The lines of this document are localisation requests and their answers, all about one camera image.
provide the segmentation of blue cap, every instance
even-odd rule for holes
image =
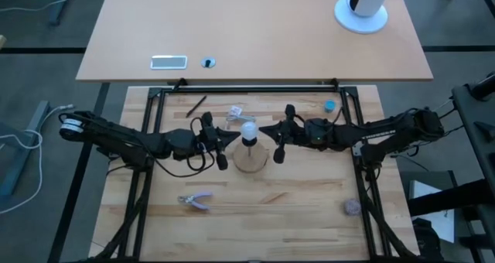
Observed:
[[[330,113],[335,110],[335,101],[328,100],[325,101],[325,112]]]

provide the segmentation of lamp base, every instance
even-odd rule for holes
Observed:
[[[371,34],[380,31],[387,24],[388,13],[384,6],[370,17],[359,16],[349,7],[350,0],[339,0],[335,4],[335,18],[342,27],[359,34]]]
[[[234,150],[232,159],[239,171],[256,173],[265,167],[268,161],[268,153],[269,151],[260,142],[251,147],[239,143]]]

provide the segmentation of round wooden base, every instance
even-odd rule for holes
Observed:
[[[234,164],[241,172],[256,173],[266,165],[268,153],[260,142],[251,147],[251,155],[248,147],[239,143],[234,150]]]

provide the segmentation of wooden table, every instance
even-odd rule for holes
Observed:
[[[121,124],[140,129],[148,87],[130,87]],[[383,118],[375,86],[359,87],[364,120]],[[199,94],[174,94],[166,97],[161,132],[189,127],[190,119],[211,111],[214,124],[221,128],[230,106],[237,105],[246,115],[254,115],[260,126],[272,125],[284,118],[287,104],[294,104],[304,118],[328,117],[322,103],[330,93],[209,94],[191,118],[186,112],[202,97]],[[232,124],[231,130],[238,130]],[[246,261],[272,260],[364,260],[368,259],[361,217],[347,217],[343,202],[357,198],[357,184],[350,151],[318,152],[286,146],[285,163],[275,164],[271,157],[275,143],[260,134],[258,140],[270,150],[266,167],[254,175],[239,172],[232,162],[232,150],[225,152],[229,168],[212,169],[187,179],[169,176],[155,168],[146,218],[142,261]],[[162,161],[177,174],[190,173],[185,162]],[[122,164],[113,162],[111,168]],[[131,171],[120,169],[110,174],[104,189],[94,231],[91,254],[101,250],[124,219]],[[378,180],[387,222],[405,245],[418,253],[401,178],[394,159],[385,159]],[[212,191],[204,200],[209,212],[180,205],[177,196]],[[131,232],[130,242],[134,239]],[[374,229],[377,249],[381,245]]]
[[[333,15],[338,0],[105,0],[77,75],[117,80],[431,80],[404,0],[389,22],[358,35]],[[150,70],[155,55],[185,70]],[[212,56],[217,65],[200,61]]]

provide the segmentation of purple ball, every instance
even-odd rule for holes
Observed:
[[[344,203],[343,209],[347,216],[359,216],[361,213],[361,204],[353,198]]]

